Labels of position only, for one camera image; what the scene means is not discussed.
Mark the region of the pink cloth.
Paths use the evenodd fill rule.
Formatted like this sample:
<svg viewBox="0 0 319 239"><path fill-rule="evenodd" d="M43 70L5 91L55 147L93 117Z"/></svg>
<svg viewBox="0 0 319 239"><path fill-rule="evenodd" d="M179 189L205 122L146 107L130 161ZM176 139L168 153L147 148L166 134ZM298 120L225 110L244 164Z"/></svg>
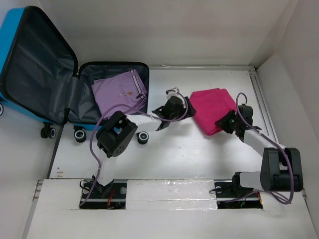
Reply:
<svg viewBox="0 0 319 239"><path fill-rule="evenodd" d="M189 99L196 110L193 118L207 136L222 131L216 126L215 122L222 119L231 110L236 110L235 101L226 89L215 88L195 91Z"/></svg>

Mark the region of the purple shirt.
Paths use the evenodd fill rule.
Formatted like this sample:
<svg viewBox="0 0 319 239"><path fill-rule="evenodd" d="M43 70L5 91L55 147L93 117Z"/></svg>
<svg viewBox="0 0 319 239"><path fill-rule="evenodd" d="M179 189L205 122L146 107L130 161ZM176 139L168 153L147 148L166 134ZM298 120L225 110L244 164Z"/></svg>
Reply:
<svg viewBox="0 0 319 239"><path fill-rule="evenodd" d="M111 78L95 80L91 88L100 113L108 112L105 118L109 118L116 111L128 115L134 113L133 110L123 106L109 110L114 105L125 104L141 110L148 101L148 91L135 69Z"/></svg>

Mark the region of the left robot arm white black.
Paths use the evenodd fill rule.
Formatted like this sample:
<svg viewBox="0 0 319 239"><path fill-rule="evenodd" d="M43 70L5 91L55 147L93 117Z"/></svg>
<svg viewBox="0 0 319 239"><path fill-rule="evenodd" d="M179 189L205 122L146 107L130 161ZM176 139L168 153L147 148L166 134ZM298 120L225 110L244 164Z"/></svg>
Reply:
<svg viewBox="0 0 319 239"><path fill-rule="evenodd" d="M129 145L140 126L147 130L159 131L169 126L171 122L193 117L196 114L189 98L172 96L164 106L147 114L138 111L138 115L126 115L116 111L98 128L104 117L97 122L92 135L97 139L97 146L105 152L107 158L117 157Z"/></svg>

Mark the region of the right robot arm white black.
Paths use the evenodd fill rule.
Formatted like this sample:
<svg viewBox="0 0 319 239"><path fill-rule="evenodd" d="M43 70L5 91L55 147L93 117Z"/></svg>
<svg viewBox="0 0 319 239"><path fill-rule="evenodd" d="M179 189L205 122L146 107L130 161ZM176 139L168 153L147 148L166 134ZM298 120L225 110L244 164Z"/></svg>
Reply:
<svg viewBox="0 0 319 239"><path fill-rule="evenodd" d="M301 154L269 139L261 128L252 127L253 109L241 104L216 121L216 126L235 135L262 157L260 183L265 191L300 192L304 187Z"/></svg>

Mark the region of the blue kids suitcase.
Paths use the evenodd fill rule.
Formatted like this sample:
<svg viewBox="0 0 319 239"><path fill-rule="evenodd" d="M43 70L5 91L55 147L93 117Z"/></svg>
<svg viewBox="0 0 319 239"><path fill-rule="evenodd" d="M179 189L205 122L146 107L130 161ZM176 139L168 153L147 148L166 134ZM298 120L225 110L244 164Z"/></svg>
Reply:
<svg viewBox="0 0 319 239"><path fill-rule="evenodd" d="M83 143L101 115L91 88L94 81L133 69L148 91L150 70L142 62L79 65L73 49L36 6L9 10L0 28L2 105L42 122L42 138L55 137L54 125L71 123L75 140Z"/></svg>

